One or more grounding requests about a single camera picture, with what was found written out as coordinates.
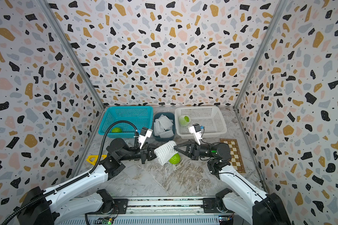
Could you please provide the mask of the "white foam net sleeve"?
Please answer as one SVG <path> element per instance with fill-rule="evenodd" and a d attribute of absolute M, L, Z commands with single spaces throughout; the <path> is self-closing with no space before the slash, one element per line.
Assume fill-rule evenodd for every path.
<path fill-rule="evenodd" d="M 181 127 L 188 126 L 188 125 L 190 124 L 190 122 L 191 122 L 191 119 L 190 119 L 190 122 L 189 122 L 189 123 L 185 122 L 184 116 L 188 116 L 188 115 L 181 115 L 181 116 L 179 116 L 179 119 L 178 119 L 178 122 L 179 122 L 179 124 L 180 124 Z"/>
<path fill-rule="evenodd" d="M 177 151 L 174 149 L 176 146 L 175 141 L 168 141 L 167 143 L 157 147 L 154 150 L 155 155 L 157 156 L 158 162 L 160 165 L 166 164 L 175 154 Z"/>

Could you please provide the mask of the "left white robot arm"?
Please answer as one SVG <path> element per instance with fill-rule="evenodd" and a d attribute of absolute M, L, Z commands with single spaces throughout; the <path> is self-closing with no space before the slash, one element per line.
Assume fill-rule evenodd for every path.
<path fill-rule="evenodd" d="M 142 163 L 156 158 L 156 145 L 135 140 L 135 146 L 117 138 L 107 147 L 105 159 L 91 170 L 82 173 L 62 184 L 45 190 L 35 187 L 29 191 L 22 206 L 16 209 L 21 225 L 58 225 L 74 217 L 99 212 L 118 213 L 112 196 L 105 189 L 86 197 L 78 195 L 116 177 L 124 170 L 125 160 L 141 160 Z"/>

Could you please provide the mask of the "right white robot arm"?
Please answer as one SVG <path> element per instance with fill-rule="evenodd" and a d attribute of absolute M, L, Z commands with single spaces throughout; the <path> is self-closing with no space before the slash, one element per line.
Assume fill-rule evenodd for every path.
<path fill-rule="evenodd" d="M 251 225 L 291 224 L 284 204 L 277 194 L 268 194 L 242 176 L 231 164 L 231 147 L 226 143 L 199 144 L 189 140 L 174 150 L 191 160 L 207 157 L 209 172 L 229 185 L 217 193 L 220 211 L 232 211 Z"/>

